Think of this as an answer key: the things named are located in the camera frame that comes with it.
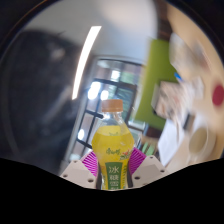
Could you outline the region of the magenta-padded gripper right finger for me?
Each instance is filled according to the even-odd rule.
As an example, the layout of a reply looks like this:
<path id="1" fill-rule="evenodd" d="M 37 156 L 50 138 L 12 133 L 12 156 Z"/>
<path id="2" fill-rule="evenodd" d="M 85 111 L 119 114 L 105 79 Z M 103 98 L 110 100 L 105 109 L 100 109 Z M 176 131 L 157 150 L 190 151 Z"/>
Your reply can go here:
<path id="1" fill-rule="evenodd" d="M 137 148 L 130 156 L 129 172 L 134 188 L 143 187 L 169 174 L 155 156 L 146 156 Z"/>

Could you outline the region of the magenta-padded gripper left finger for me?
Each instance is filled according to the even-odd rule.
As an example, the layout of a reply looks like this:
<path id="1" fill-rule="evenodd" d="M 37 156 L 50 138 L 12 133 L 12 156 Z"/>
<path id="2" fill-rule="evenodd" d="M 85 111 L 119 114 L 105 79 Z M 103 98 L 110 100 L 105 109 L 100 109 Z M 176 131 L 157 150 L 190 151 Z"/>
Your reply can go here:
<path id="1" fill-rule="evenodd" d="M 60 177 L 81 187 L 95 189 L 98 177 L 98 160 L 95 153 L 90 151 L 80 160 L 72 160 Z"/>

